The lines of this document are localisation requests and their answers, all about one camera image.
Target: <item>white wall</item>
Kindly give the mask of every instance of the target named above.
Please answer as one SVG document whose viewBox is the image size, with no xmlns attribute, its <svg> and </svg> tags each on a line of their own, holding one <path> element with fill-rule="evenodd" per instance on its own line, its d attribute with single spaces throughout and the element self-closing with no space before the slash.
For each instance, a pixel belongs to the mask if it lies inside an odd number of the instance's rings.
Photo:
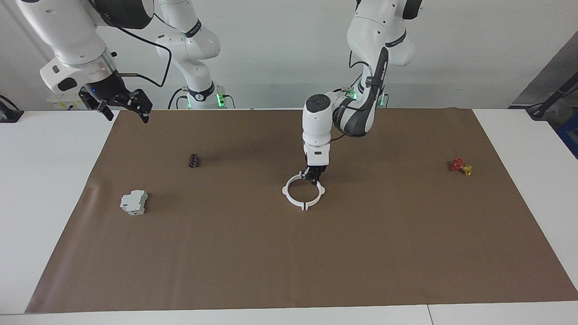
<svg viewBox="0 0 578 325">
<path fill-rule="evenodd" d="M 12 0 L 1 1 L 15 7 Z M 238 107 L 302 106 L 312 94 L 348 86 L 360 72 L 361 67 L 347 68 L 346 34 L 354 0 L 194 4 L 223 45 L 221 54 L 207 64 Z M 576 0 L 424 0 L 423 5 L 407 27 L 417 48 L 414 61 L 388 70 L 390 106 L 507 108 L 578 29 Z M 3 31 L 11 28 L 4 21 L 0 26 Z M 136 33 L 152 40 L 166 29 L 153 21 Z M 164 62 L 154 48 L 112 28 L 98 32 L 109 49 L 118 52 L 120 71 L 160 80 Z M 14 43 L 0 50 L 3 75 L 5 66 L 25 60 L 14 55 L 8 62 L 4 59 L 6 51 L 22 51 L 22 44 Z M 23 79 L 38 83 L 39 76 L 27 71 Z M 184 79 L 172 68 L 163 89 L 138 79 L 127 84 L 142 87 L 157 108 L 164 108 Z M 21 91 L 9 95 L 23 98 Z M 34 103 L 45 96 L 39 91 Z"/>
</svg>

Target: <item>white table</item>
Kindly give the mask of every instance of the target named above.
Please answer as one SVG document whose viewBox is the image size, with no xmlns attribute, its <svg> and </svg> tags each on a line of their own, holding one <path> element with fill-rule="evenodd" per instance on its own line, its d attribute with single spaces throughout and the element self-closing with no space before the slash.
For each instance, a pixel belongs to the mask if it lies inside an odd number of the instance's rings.
<svg viewBox="0 0 578 325">
<path fill-rule="evenodd" d="M 578 287 L 578 161 L 522 110 L 475 110 Z M 72 213 L 112 123 L 95 112 L 27 112 L 0 124 L 0 325 L 578 324 L 578 302 L 18 315 Z"/>
</svg>

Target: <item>blue object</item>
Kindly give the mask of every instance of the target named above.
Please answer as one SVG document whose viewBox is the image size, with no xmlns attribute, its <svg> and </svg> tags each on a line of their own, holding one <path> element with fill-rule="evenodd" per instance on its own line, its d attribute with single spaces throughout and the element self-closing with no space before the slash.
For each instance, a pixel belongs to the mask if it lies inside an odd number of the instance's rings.
<svg viewBox="0 0 578 325">
<path fill-rule="evenodd" d="M 556 133 L 568 149 L 578 158 L 578 114 L 572 116 Z"/>
</svg>

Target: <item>brown mat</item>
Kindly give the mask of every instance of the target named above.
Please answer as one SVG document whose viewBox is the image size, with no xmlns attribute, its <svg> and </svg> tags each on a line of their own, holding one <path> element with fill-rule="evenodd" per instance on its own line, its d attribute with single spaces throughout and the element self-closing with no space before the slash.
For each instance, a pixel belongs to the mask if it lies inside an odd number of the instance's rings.
<svg viewBox="0 0 578 325">
<path fill-rule="evenodd" d="M 578 300 L 471 111 L 380 110 L 308 212 L 281 194 L 300 120 L 121 112 L 26 312 Z M 118 207 L 135 189 L 144 216 Z"/>
</svg>

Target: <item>small black cylinder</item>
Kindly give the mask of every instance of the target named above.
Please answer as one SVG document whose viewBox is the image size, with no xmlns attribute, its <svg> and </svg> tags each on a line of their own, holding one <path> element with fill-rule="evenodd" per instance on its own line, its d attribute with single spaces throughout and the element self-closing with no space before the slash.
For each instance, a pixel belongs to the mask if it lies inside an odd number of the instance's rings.
<svg viewBox="0 0 578 325">
<path fill-rule="evenodd" d="M 191 158 L 189 159 L 188 166 L 191 168 L 199 167 L 199 155 L 197 155 L 195 153 L 192 154 Z"/>
</svg>

